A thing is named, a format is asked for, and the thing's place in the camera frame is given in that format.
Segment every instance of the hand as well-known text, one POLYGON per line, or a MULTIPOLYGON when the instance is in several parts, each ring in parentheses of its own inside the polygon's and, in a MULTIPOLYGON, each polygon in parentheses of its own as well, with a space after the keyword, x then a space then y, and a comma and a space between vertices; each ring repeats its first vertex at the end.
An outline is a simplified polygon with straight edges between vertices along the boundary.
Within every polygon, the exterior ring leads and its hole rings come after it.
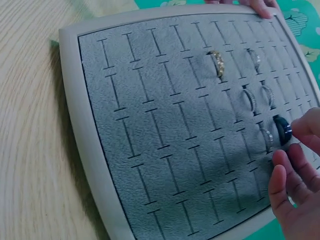
MULTIPOLYGON (((293 135, 320 155, 320 108, 310 109, 291 126, 293 135)), ((320 175, 307 161, 299 144, 292 144, 287 153, 276 151, 273 164, 269 198, 285 239, 320 239, 320 175), (297 208, 289 202, 287 194, 297 208)))
MULTIPOLYGON (((233 0, 204 0, 206 4, 233 4, 233 0)), ((262 18, 271 19, 272 15, 267 7, 273 7, 280 11, 277 0, 238 0, 241 5, 250 6, 262 18)))

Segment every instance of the silver ring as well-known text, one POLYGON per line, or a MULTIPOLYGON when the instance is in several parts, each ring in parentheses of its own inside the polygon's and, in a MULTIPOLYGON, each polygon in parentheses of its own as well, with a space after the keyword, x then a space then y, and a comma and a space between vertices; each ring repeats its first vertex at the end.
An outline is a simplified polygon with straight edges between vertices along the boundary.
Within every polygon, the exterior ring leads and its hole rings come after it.
POLYGON ((253 60, 255 70, 258 71, 258 69, 260 67, 260 64, 261 64, 260 56, 258 55, 258 53, 256 53, 255 50, 248 49, 247 51, 248 51, 248 53, 250 54, 250 56, 251 56, 251 58, 253 60))
POLYGON ((249 100, 250 100, 250 103, 251 103, 251 111, 252 111, 253 113, 255 113, 256 110, 257 110, 257 100, 256 100, 255 95, 252 93, 252 91, 250 91, 250 90, 247 89, 247 88, 243 89, 243 91, 245 92, 245 94, 247 95, 247 97, 248 97, 249 100))
POLYGON ((272 89, 267 86, 267 85, 262 85, 263 89, 266 91, 267 95, 268 95, 268 100, 269 100, 269 106, 271 109, 276 108, 275 106, 275 93, 274 91, 272 91, 272 89))
POLYGON ((265 146, 266 146, 266 152, 270 153, 270 150, 273 147, 274 144, 274 136, 271 134, 271 132, 268 129, 260 128, 260 131, 262 132, 265 146))
POLYGON ((212 50, 209 51, 207 55, 213 55, 215 57, 217 63, 216 74, 218 78, 221 79, 225 73, 225 62, 221 56, 221 53, 216 50, 212 50))

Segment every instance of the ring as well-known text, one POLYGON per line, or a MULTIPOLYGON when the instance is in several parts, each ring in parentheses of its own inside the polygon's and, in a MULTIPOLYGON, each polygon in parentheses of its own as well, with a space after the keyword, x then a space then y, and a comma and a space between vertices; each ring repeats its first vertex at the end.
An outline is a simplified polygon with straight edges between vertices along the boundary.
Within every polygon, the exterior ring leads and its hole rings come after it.
POLYGON ((272 89, 270 87, 268 87, 267 85, 262 85, 263 89, 266 91, 267 95, 268 95, 268 100, 269 100, 269 106, 271 109, 275 109, 275 93, 274 91, 272 91, 272 89))
POLYGON ((268 129, 260 128, 260 131, 262 132, 264 137, 266 152, 270 153, 270 150, 274 144, 274 136, 272 136, 271 132, 268 129))
POLYGON ((279 115, 275 115, 273 121, 279 133, 281 146, 283 146, 290 141, 292 137, 292 128, 288 121, 279 115))
POLYGON ((258 71, 258 69, 260 67, 260 63, 261 63, 260 56, 256 53, 255 50, 248 49, 247 51, 248 51, 248 53, 250 54, 250 56, 251 56, 251 58, 253 60, 255 70, 258 71))
POLYGON ((252 91, 250 91, 249 89, 245 88, 243 89, 243 91, 245 92, 245 94, 248 96, 250 103, 251 103, 251 111, 253 113, 256 112, 257 110, 257 100, 255 95, 252 93, 252 91))
POLYGON ((216 59, 216 63, 217 63, 217 70, 216 70, 216 74, 218 76, 218 78, 222 78, 222 76, 225 73, 225 63, 224 60, 221 56, 221 53, 215 50, 209 51, 207 53, 207 55, 213 55, 216 59))

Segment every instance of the wooden table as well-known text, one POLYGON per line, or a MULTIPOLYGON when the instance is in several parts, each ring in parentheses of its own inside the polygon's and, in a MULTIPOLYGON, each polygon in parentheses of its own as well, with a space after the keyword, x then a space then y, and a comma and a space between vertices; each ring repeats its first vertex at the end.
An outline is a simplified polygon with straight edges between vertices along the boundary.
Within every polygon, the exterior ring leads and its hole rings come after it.
POLYGON ((0 1, 0 240, 106 240, 66 105, 58 29, 133 0, 0 1))

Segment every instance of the gold ring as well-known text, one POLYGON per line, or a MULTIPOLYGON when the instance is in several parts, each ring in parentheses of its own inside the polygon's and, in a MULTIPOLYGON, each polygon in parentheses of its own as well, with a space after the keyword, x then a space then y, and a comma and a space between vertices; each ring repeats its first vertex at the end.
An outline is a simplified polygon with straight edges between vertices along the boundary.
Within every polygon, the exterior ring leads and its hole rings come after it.
POLYGON ((222 76, 224 75, 225 72, 225 63, 224 60, 221 56, 221 53, 215 50, 209 51, 207 53, 207 55, 213 55, 216 59, 216 65, 217 65, 217 69, 216 69, 216 74, 218 76, 218 78, 222 78, 222 76))

